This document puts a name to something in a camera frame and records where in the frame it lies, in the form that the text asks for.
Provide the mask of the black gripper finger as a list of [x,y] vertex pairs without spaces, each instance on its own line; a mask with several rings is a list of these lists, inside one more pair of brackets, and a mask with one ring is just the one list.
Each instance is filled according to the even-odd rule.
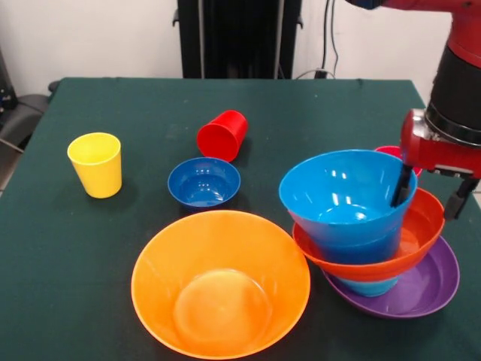
[[476,189],[479,180],[476,178],[465,178],[460,187],[449,197],[445,209],[445,220],[457,220],[463,211],[468,196]]
[[403,164],[401,167],[401,173],[398,178],[398,182],[391,200],[392,207],[398,207],[401,205],[408,197],[410,191],[410,177],[411,177],[412,167]]

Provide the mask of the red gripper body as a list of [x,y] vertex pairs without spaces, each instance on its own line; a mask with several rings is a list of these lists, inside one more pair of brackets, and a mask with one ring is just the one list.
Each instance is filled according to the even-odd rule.
[[401,128],[400,148],[405,165],[462,177],[480,176],[480,149],[441,138],[428,127],[422,109],[407,113]]

